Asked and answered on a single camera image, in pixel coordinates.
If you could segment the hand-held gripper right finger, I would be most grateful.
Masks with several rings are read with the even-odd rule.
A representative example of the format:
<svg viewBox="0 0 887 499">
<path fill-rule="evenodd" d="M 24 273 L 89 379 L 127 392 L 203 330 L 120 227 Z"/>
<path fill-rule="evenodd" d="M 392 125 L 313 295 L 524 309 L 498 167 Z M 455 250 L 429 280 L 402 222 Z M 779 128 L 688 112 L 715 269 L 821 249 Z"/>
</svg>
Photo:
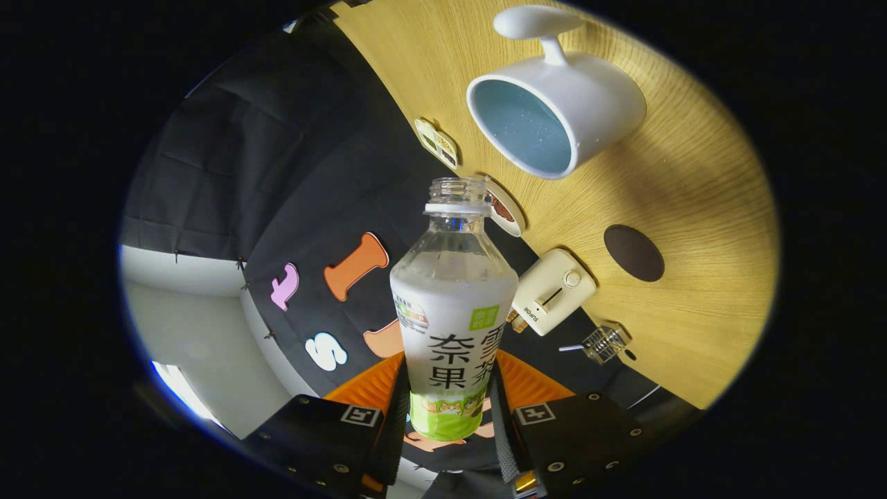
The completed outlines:
<svg viewBox="0 0 887 499">
<path fill-rule="evenodd" d="M 509 353 L 489 397 L 498 463 L 516 498 L 604 498 L 656 433 L 601 392 L 571 392 Z"/>
</svg>

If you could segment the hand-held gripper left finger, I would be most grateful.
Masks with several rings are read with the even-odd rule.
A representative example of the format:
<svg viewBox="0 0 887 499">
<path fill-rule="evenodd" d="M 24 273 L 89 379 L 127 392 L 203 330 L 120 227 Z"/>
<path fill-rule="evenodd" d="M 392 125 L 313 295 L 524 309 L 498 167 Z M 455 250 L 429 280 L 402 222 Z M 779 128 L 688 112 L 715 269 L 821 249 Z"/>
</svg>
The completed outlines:
<svg viewBox="0 0 887 499">
<path fill-rule="evenodd" d="M 397 478 L 409 391 L 405 355 L 397 353 L 324 398 L 295 396 L 242 448 L 301 497 L 384 498 Z"/>
</svg>

